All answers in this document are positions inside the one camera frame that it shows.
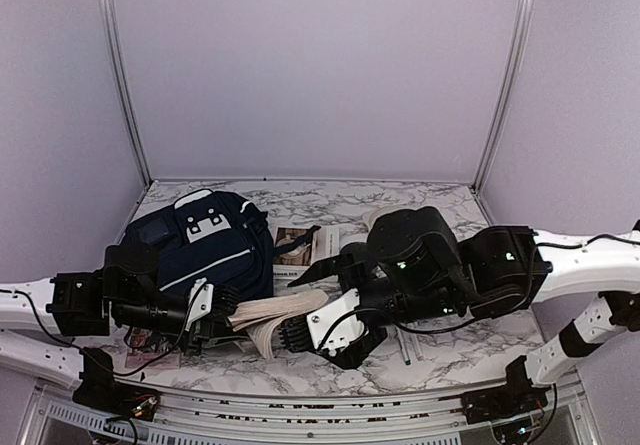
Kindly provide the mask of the pink illustrated thin book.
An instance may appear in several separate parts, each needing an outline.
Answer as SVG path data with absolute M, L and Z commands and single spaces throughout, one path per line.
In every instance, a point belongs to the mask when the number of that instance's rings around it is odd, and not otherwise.
M 160 355 L 166 353 L 174 341 L 159 332 L 152 332 L 140 328 L 130 328 L 124 336 L 124 343 L 127 346 L 125 358 L 126 369 L 136 369 L 150 361 L 153 363 L 146 367 L 148 369 L 175 370 L 181 365 L 181 351 L 179 348 L 173 350 L 169 355 L 156 360 Z

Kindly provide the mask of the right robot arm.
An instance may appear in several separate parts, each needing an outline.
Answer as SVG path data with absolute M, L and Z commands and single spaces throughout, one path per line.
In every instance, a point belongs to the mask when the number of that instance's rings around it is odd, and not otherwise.
M 465 325 L 535 303 L 591 292 L 590 305 L 553 339 L 514 360 L 495 403 L 515 413 L 604 342 L 639 328 L 639 234 L 593 237 L 491 226 L 458 240 L 432 206 L 379 216 L 367 238 L 314 262 L 299 278 L 336 277 L 341 295 L 280 329 L 285 348 L 342 369 L 359 367 L 394 325 L 458 315 Z

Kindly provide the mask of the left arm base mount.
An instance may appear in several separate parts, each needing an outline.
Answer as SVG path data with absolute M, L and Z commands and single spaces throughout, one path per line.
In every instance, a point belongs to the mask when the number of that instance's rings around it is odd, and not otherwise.
M 151 422 L 156 414 L 160 392 L 117 381 L 113 360 L 97 348 L 83 354 L 80 385 L 72 394 L 76 404 L 117 416 Z

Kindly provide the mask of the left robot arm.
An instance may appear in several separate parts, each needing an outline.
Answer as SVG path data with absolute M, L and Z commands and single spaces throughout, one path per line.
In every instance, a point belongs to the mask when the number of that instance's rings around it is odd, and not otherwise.
M 170 296 L 157 284 L 159 268 L 157 250 L 134 242 L 109 246 L 103 266 L 93 272 L 4 284 L 1 326 L 39 331 L 91 362 L 97 360 L 94 353 L 76 338 L 108 336 L 122 326 L 165 337 L 169 348 L 135 367 L 135 373 L 176 352 L 194 354 L 211 339 L 232 336 L 228 319 L 239 305 L 234 287 L 200 278 L 184 296 Z

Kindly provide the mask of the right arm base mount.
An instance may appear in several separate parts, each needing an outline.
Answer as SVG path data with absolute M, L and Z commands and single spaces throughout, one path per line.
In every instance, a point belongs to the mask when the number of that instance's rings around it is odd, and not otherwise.
M 550 386 L 534 386 L 525 364 L 526 357 L 520 356 L 506 367 L 505 384 L 461 395 L 462 413 L 468 424 L 508 419 L 548 404 Z

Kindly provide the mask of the white afternoon tea book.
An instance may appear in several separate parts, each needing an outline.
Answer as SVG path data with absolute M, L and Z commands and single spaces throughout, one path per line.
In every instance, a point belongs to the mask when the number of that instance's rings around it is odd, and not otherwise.
M 340 225 L 321 226 L 318 230 L 297 226 L 278 226 L 273 230 L 273 274 L 277 280 L 294 280 L 314 262 L 337 255 L 341 248 Z

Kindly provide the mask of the navy blue student backpack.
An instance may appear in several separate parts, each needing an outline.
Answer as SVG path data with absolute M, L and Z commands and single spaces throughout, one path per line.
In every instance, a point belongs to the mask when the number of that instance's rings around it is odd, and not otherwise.
M 268 214 L 235 192 L 200 189 L 132 221 L 122 241 L 141 242 L 159 254 L 158 289 L 184 297 L 198 279 L 234 287 L 241 302 L 274 295 L 274 259 L 312 242 L 313 226 L 276 246 Z

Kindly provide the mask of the orange treehouse book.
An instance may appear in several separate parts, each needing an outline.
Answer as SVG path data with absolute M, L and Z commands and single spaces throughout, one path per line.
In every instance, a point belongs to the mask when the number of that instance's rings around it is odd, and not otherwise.
M 306 315 L 324 306 L 329 296 L 321 289 L 287 296 L 242 302 L 226 319 L 234 332 L 244 331 L 262 358 L 274 358 L 272 338 L 285 321 Z

